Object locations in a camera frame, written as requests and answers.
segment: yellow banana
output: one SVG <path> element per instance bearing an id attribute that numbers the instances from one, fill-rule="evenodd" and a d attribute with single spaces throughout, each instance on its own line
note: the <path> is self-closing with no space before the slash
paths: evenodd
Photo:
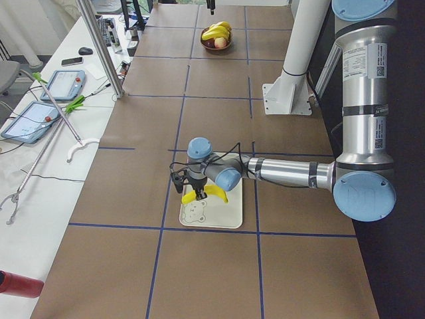
<path id="1" fill-rule="evenodd" d="M 223 26 L 223 27 L 225 27 L 229 31 L 232 30 L 232 27 L 230 26 L 230 23 L 227 22 L 227 21 L 220 21 L 220 22 L 216 23 L 215 25 Z"/>
<path id="2" fill-rule="evenodd" d="M 206 185 L 204 187 L 204 192 L 207 195 L 215 195 L 220 197 L 225 203 L 228 203 L 226 192 L 223 191 L 219 186 L 217 185 Z M 181 203 L 183 205 L 187 205 L 190 202 L 194 201 L 197 198 L 195 191 L 191 191 L 190 193 L 184 195 L 181 198 Z"/>
<path id="3" fill-rule="evenodd" d="M 227 30 L 225 27 L 221 26 L 221 25 L 215 25 L 212 28 L 210 27 L 207 31 L 205 31 L 205 33 L 210 33 L 213 31 L 221 31 L 226 35 L 229 35 L 229 30 Z"/>
<path id="4" fill-rule="evenodd" d="M 204 41 L 213 39 L 213 38 L 225 38 L 226 40 L 228 40 L 229 34 L 226 34 L 222 31 L 215 31 L 215 30 L 211 32 L 205 32 L 202 34 L 202 40 Z"/>

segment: gray chair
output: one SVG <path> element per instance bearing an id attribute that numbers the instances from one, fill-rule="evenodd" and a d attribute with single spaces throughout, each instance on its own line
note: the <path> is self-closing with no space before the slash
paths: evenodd
<path id="1" fill-rule="evenodd" d="M 20 67 L 15 61 L 0 61 L 0 94 L 7 95 L 7 90 L 19 75 Z"/>

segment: tablet screen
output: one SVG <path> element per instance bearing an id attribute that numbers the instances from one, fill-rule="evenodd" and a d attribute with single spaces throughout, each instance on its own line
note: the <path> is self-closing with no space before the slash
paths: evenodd
<path id="1" fill-rule="evenodd" d="M 77 76 L 78 72 L 57 72 L 48 88 L 52 96 L 54 98 L 68 96 L 72 87 L 75 85 L 75 78 Z"/>

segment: white mounting bracket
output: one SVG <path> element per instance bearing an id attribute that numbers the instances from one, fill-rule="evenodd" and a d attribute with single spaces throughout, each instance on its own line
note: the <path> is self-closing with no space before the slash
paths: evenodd
<path id="1" fill-rule="evenodd" d="M 307 88 L 307 78 L 302 75 L 301 87 L 297 90 L 297 84 L 287 84 L 286 92 L 281 90 L 282 76 L 279 76 L 273 84 L 263 84 L 264 111 L 266 114 L 297 114 L 311 115 L 309 103 L 310 94 Z"/>

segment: smartphone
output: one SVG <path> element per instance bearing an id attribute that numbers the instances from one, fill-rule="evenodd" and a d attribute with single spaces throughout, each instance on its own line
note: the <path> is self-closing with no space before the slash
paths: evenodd
<path id="1" fill-rule="evenodd" d="M 75 64 L 82 64 L 82 56 L 79 56 L 78 58 L 66 58 L 65 60 L 62 60 L 62 66 Z"/>

